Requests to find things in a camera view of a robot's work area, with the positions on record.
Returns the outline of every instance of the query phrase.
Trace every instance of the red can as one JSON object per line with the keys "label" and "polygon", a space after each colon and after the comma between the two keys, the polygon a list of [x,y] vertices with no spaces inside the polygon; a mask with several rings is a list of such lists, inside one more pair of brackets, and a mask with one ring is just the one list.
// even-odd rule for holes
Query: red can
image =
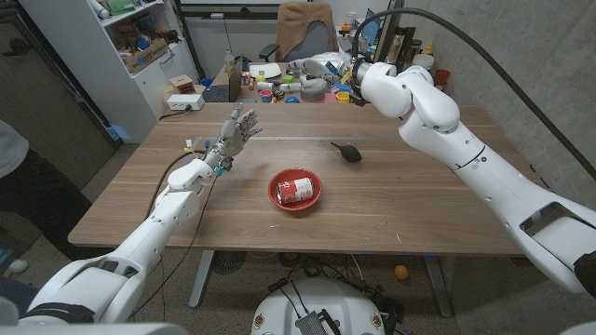
{"label": "red can", "polygon": [[313,197],[313,182],[308,178],[278,183],[278,201],[281,205]]}

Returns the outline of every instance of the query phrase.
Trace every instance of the box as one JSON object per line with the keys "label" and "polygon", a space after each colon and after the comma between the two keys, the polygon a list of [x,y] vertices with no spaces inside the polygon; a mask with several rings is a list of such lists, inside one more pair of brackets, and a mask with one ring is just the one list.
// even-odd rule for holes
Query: box
{"label": "box", "polygon": [[169,80],[174,87],[178,88],[180,94],[191,94],[195,93],[195,86],[193,85],[193,79],[188,75],[183,74],[177,77],[173,77]]}
{"label": "box", "polygon": [[159,56],[165,54],[166,51],[168,51],[166,40],[159,38],[151,41],[151,46],[149,46],[147,49],[143,51],[137,51],[132,57],[123,61],[127,65],[129,72],[131,74],[135,74],[138,71],[144,69],[152,61],[159,58]]}
{"label": "box", "polygon": [[107,4],[112,15],[134,11],[134,2],[132,0],[107,0]]}

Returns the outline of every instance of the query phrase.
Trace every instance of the wall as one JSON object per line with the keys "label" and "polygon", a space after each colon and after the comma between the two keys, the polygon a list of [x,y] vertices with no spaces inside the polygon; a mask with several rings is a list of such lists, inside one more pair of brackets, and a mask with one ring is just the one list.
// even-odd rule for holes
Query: wall
{"label": "wall", "polygon": [[[406,0],[437,14],[480,43],[545,115],[596,165],[596,2]],[[558,194],[596,208],[596,181],[540,123],[494,70],[434,22],[411,15],[423,46],[433,42],[434,69],[451,71],[446,92],[479,104]]]}

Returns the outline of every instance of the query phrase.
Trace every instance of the yellow object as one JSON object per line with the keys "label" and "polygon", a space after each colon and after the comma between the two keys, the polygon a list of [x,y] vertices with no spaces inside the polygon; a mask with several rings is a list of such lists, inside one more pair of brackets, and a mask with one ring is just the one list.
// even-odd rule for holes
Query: yellow object
{"label": "yellow object", "polygon": [[255,82],[259,83],[259,82],[263,82],[266,79],[264,78],[264,71],[259,71],[259,75],[257,75],[257,77],[254,79]]}
{"label": "yellow object", "polygon": [[349,77],[351,77],[351,76],[352,76],[352,71],[348,71],[346,74],[344,74],[340,83],[342,83],[342,85],[345,84],[347,79],[349,79]]}
{"label": "yellow object", "polygon": [[398,265],[395,267],[395,276],[399,279],[405,279],[408,277],[408,268],[403,265]]}
{"label": "yellow object", "polygon": [[428,43],[428,46],[425,47],[424,50],[422,50],[422,53],[425,55],[431,55],[432,56],[432,43]]}
{"label": "yellow object", "polygon": [[347,92],[339,92],[335,97],[337,97],[337,103],[350,103],[350,94]]}

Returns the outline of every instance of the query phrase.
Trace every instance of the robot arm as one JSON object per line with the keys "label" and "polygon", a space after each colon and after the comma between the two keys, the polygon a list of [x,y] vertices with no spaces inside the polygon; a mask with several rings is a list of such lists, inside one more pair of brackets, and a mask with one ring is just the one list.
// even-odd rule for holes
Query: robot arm
{"label": "robot arm", "polygon": [[35,296],[21,324],[126,322],[141,297],[145,278],[157,264],[177,228],[205,205],[203,184],[221,168],[232,167],[232,156],[261,131],[256,113],[239,117],[242,104],[225,121],[220,137],[203,156],[173,171],[169,186],[154,211],[113,252],[74,261],[57,272]]}
{"label": "robot arm", "polygon": [[362,98],[385,116],[401,117],[404,141],[446,164],[540,271],[572,292],[589,287],[578,280],[576,263],[596,257],[595,211],[532,183],[478,139],[426,70],[414,66],[396,76],[394,66],[375,63],[357,71]]}

